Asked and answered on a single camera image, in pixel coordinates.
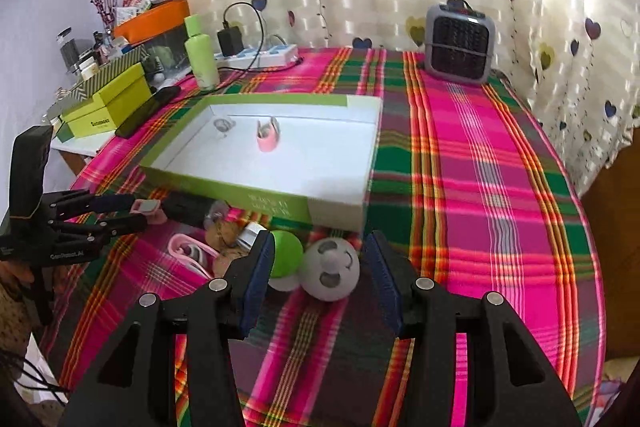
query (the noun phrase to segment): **green ball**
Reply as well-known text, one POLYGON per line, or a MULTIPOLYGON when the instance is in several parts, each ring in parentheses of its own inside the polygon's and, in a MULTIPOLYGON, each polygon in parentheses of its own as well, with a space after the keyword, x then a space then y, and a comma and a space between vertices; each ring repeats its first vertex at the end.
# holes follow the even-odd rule
POLYGON ((276 255, 271 268, 271 277, 288 277, 298 271, 305 253, 300 240, 291 232, 273 230, 276 242, 276 255))

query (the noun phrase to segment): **clear plastic object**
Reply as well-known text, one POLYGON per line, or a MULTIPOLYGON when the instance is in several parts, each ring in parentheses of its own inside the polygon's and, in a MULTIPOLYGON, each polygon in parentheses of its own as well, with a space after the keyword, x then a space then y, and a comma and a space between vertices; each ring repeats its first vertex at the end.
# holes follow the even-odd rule
POLYGON ((209 230, 209 227, 219 219, 224 219, 226 214, 229 213, 230 207, 226 204, 226 201, 215 200, 211 205, 209 212, 204 216, 204 229, 209 230))

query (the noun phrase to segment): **metal screw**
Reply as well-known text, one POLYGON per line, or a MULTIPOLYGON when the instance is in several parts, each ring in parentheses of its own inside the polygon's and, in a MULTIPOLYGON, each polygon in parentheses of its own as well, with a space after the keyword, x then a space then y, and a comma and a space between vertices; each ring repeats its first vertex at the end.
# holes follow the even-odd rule
POLYGON ((428 277, 420 277, 420 279, 416 280, 415 285, 421 290, 433 290, 435 283, 428 277))
POLYGON ((225 288, 226 288, 226 281, 224 279, 213 279, 209 283, 209 289, 213 290, 214 292, 221 292, 225 288))
POLYGON ((156 296, 153 295, 153 293, 145 293, 140 298, 140 300, 138 300, 138 302, 140 303, 140 306, 142 306, 143 308, 147 308, 148 306, 151 306, 151 304, 156 302, 156 296))
POLYGON ((494 306, 500 306, 504 302, 504 297, 498 292, 488 293, 486 299, 494 306))

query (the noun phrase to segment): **small pink object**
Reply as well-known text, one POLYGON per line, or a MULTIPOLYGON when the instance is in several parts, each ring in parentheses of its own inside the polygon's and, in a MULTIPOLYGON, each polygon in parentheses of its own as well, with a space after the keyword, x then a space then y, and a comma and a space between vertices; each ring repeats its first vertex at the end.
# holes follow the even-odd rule
POLYGON ((131 206, 132 214, 142 214, 150 225, 166 223, 166 214, 162 210, 160 200, 136 200, 131 206))
POLYGON ((262 152, 271 152, 273 151, 280 140, 280 126, 278 125, 278 121, 271 117, 269 122, 260 125, 260 120, 258 120, 258 149, 262 152))
POLYGON ((200 273, 208 279, 213 279, 212 273, 207 271, 203 264, 212 267, 213 260, 220 254, 209 245, 205 245, 197 239, 184 235, 183 233, 177 233, 169 239, 167 250, 169 254, 190 270, 200 273), (206 259, 205 255, 209 255, 211 259, 206 259))

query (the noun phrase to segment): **gray heater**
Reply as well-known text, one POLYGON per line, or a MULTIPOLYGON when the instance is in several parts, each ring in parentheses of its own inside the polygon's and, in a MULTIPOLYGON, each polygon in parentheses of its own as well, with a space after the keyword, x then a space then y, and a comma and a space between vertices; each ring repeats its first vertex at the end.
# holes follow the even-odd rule
POLYGON ((443 80, 481 86, 491 71, 495 25, 465 0, 448 0, 427 12, 424 69, 443 80))

